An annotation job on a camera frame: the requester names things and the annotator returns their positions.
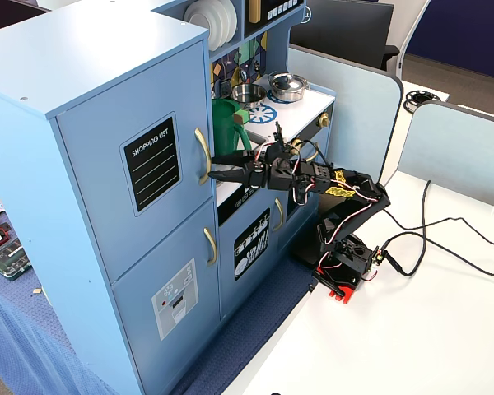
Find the blue carpet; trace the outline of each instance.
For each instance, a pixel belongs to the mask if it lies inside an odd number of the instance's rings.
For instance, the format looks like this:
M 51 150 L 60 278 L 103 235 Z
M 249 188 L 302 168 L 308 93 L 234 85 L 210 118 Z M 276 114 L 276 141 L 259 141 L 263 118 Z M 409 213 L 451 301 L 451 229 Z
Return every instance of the blue carpet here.
M 310 269 L 284 258 L 217 334 L 172 393 L 223 393 L 313 281 Z

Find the cabinet door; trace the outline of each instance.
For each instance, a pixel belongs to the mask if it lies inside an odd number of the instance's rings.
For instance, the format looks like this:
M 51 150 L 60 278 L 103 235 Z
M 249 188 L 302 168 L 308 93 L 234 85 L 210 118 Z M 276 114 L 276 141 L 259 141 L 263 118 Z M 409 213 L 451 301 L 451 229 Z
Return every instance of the cabinet door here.
M 284 193 L 258 190 L 220 227 L 220 300 L 225 318 L 265 278 L 278 261 L 278 234 Z
M 58 116 L 112 283 L 211 197 L 205 67 L 196 43 Z
M 113 286 L 147 394 L 163 393 L 220 322 L 214 204 L 200 208 Z

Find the knob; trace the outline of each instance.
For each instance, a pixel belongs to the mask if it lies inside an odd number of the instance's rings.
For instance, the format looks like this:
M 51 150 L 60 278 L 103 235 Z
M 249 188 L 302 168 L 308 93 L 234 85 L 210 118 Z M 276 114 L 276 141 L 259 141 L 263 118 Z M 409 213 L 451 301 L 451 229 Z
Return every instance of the knob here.
M 318 126 L 320 126 L 321 128 L 326 128 L 327 126 L 329 126 L 329 115 L 328 115 L 328 113 L 322 113 L 319 116 L 319 120 L 317 121 L 316 124 Z

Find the black cable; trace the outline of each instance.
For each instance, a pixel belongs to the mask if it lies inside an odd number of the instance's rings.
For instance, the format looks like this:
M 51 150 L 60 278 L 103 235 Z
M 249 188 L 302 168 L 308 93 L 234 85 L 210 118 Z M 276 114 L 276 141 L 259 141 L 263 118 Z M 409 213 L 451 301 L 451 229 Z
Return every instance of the black cable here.
M 397 221 L 397 220 L 395 219 L 395 217 L 394 217 L 394 216 L 393 216 L 390 212 L 388 212 L 387 210 L 384 210 L 384 212 L 385 212 L 386 214 L 388 214 L 388 215 L 389 215 L 389 217 L 390 217 L 392 220 L 394 220 L 394 222 L 397 224 L 397 226 L 398 226 L 399 228 L 403 229 L 403 230 L 420 230 L 420 229 L 422 229 L 422 226 L 417 226 L 417 227 L 415 227 L 415 228 L 407 228 L 407 227 L 405 227 L 405 226 L 402 226 L 402 225 L 399 223 L 399 221 Z M 485 240 L 487 243 L 494 245 L 494 242 L 493 242 L 493 241 L 491 241 L 491 240 L 487 239 L 484 235 L 482 235 L 482 233 L 481 233 L 479 230 L 477 230 L 477 229 L 476 229 L 476 228 L 474 228 L 472 225 L 470 225 L 470 224 L 467 222 L 467 220 L 465 220 L 462 216 L 457 217 L 457 218 L 452 218 L 452 217 L 450 217 L 450 216 L 449 216 L 448 218 L 444 218 L 444 219 L 442 219 L 442 220 L 439 220 L 439 221 L 436 221 L 436 222 L 432 222 L 431 224 L 426 225 L 426 228 L 428 228 L 428 227 L 430 227 L 430 226 L 433 226 L 433 225 L 442 224 L 443 222 L 447 222 L 447 221 L 462 221 L 462 222 L 463 222 L 466 226 L 468 226 L 470 229 L 472 229 L 474 232 L 476 232 L 476 233 L 478 234 L 478 236 L 479 236 L 479 237 L 481 237 L 481 238 L 482 238 L 483 240 Z
M 418 236 L 418 237 L 421 237 L 421 238 L 423 237 L 419 233 L 415 233 L 415 232 L 403 232 L 403 233 L 399 233 L 398 235 L 394 236 L 390 241 L 392 241 L 394 239 L 397 239 L 398 237 L 404 236 L 404 235 L 414 235 L 414 236 Z M 454 251 L 452 251 L 452 250 L 450 250 L 450 249 L 448 249 L 446 247 L 443 247 L 441 244 L 439 244 L 439 243 L 437 243 L 437 242 L 435 242 L 435 241 L 433 241 L 431 239 L 428 239 L 428 238 L 426 238 L 426 241 L 428 243 L 434 244 L 436 247 L 439 247 L 443 251 L 446 251 L 447 253 L 450 253 L 451 255 L 454 255 L 457 259 L 462 260 L 463 262 L 465 262 L 469 266 L 473 267 L 474 269 L 479 270 L 481 273 L 486 274 L 486 275 L 491 276 L 491 277 L 494 277 L 494 273 L 490 273 L 490 272 L 487 272 L 486 270 L 481 269 L 479 266 L 474 265 L 469 260 L 463 258 L 461 255 L 455 253 Z M 389 255 L 389 253 L 387 251 L 385 251 L 383 253 L 384 253 L 384 257 L 387 258 L 389 262 L 390 262 L 390 259 L 392 259 L 394 261 L 394 264 L 392 264 L 393 267 L 395 267 L 396 265 L 400 267 L 400 265 L 393 259 L 393 257 L 391 255 Z
M 324 161 L 324 163 L 326 165 L 329 165 L 328 160 L 326 159 L 326 157 L 324 156 L 324 154 L 322 153 L 322 151 L 311 140 L 300 140 L 300 142 L 297 145 L 298 146 L 302 146 L 305 143 L 311 144 L 313 146 L 313 148 L 319 153 L 319 155 L 322 158 L 322 160 Z
M 424 192 L 422 193 L 422 204 L 421 204 L 421 218 L 422 218 L 422 250 L 421 250 L 421 255 L 419 255 L 419 259 L 417 260 L 415 266 L 413 267 L 412 271 L 409 272 L 409 273 L 406 273 L 403 268 L 401 267 L 401 265 L 399 265 L 391 255 L 385 253 L 385 257 L 388 259 L 388 262 L 390 262 L 390 264 L 394 267 L 395 270 L 397 270 L 397 272 L 399 272 L 400 274 L 402 274 L 403 276 L 405 277 L 411 277 L 413 276 L 417 269 L 419 268 L 419 266 L 421 266 L 421 262 L 422 262 L 422 259 L 425 257 L 425 253 L 426 253 L 426 221 L 425 221 L 425 202 L 426 202 L 426 193 L 428 192 L 428 188 L 430 187 L 430 183 L 431 181 L 428 180 L 428 182 L 426 182 L 426 186 L 425 186 L 425 190 Z M 386 248 L 388 247 L 389 243 L 395 239 L 397 239 L 399 237 L 399 235 L 395 235 L 394 237 L 386 240 L 386 242 L 383 244 L 382 248 L 380 249 L 381 251 L 385 251 Z
M 440 220 L 440 221 L 437 221 L 437 222 L 432 222 L 431 224 L 427 225 L 426 224 L 426 220 L 425 220 L 425 201 L 426 201 L 426 193 L 428 192 L 428 187 L 430 186 L 430 183 L 431 181 L 429 180 L 427 183 L 426 183 L 426 187 L 424 189 L 424 192 L 422 193 L 422 206 L 421 206 L 421 214 L 422 214 L 422 226 L 418 226 L 417 228 L 413 228 L 411 230 L 419 230 L 419 229 L 422 229 L 422 235 L 421 234 L 418 234 L 416 232 L 413 232 L 411 231 L 409 228 L 405 228 L 404 226 L 402 226 L 395 218 L 394 216 L 392 216 L 389 212 L 387 212 L 386 210 L 386 213 L 395 221 L 395 223 L 405 229 L 405 230 L 408 230 L 406 232 L 403 232 L 403 233 L 399 233 L 398 235 L 395 235 L 393 237 L 390 237 L 388 240 L 386 240 L 383 244 L 383 246 L 380 248 L 380 251 L 383 255 L 383 257 L 388 260 L 388 262 L 392 265 L 392 267 L 397 271 L 399 272 L 400 274 L 402 274 L 403 276 L 406 276 L 406 277 L 411 277 L 415 274 L 415 272 L 417 271 L 417 269 L 419 268 L 419 265 L 421 264 L 421 261 L 422 259 L 424 258 L 424 255 L 425 255 L 425 252 L 426 252 L 426 243 L 431 243 L 431 244 L 434 244 L 436 247 L 442 249 L 443 251 L 446 251 L 447 253 L 455 256 L 457 259 L 460 259 L 461 261 L 467 263 L 470 267 L 473 267 L 474 269 L 480 271 L 481 273 L 483 274 L 486 274 L 488 276 L 491 276 L 491 277 L 494 277 L 494 273 L 491 273 L 491 272 L 488 272 L 484 269 L 481 269 L 479 266 L 476 266 L 474 265 L 473 263 L 471 263 L 469 260 L 463 258 L 462 256 L 460 256 L 459 254 L 455 253 L 454 251 L 442 246 L 441 244 L 438 244 L 437 242 L 431 240 L 431 239 L 428 239 L 426 237 L 426 228 L 428 226 L 432 226 L 432 225 L 437 225 L 437 224 L 440 224 L 441 222 L 445 222 L 445 221 L 458 221 L 458 220 L 463 220 L 463 222 L 465 224 L 467 224 L 467 226 L 474 230 L 479 236 L 481 236 L 483 239 L 485 239 L 488 243 L 490 244 L 493 244 L 493 242 L 491 242 L 489 239 L 487 239 L 485 236 L 483 236 L 480 232 L 478 232 L 476 229 L 474 229 L 464 218 L 445 218 L 444 220 Z M 388 247 L 388 245 L 394 241 L 395 239 L 401 237 L 401 236 L 404 236 L 404 235 L 414 235 L 414 236 L 417 236 L 417 237 L 420 237 L 422 238 L 422 242 L 423 242 L 423 245 L 422 245 L 422 252 L 421 252 L 421 255 L 419 257 L 419 259 L 417 260 L 417 263 L 415 264 L 415 267 L 412 269 L 412 271 L 410 273 L 406 273 L 403 268 L 401 267 L 401 265 L 394 259 L 394 257 L 392 257 L 388 251 L 386 251 L 386 248 Z

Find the cubicle partition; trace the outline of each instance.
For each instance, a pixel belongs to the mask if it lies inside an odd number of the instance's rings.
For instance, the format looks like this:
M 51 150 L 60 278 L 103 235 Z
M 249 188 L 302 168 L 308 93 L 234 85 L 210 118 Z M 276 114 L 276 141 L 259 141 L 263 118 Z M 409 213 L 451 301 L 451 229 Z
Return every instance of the cubicle partition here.
M 289 48 L 287 66 L 309 82 L 337 92 L 329 160 L 379 181 L 403 98 L 401 81 L 380 70 L 295 45 Z
M 494 117 L 424 104 L 413 115 L 398 170 L 494 205 Z

